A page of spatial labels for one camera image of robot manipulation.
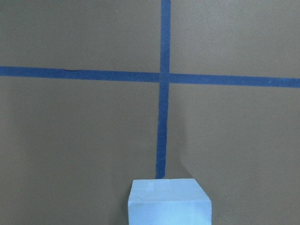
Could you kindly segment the light blue foam block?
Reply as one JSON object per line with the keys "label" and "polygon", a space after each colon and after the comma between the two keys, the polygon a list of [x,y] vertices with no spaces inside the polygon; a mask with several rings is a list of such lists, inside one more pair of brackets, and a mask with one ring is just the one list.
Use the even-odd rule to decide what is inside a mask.
{"label": "light blue foam block", "polygon": [[212,202],[195,179],[133,180],[131,225],[210,225]]}

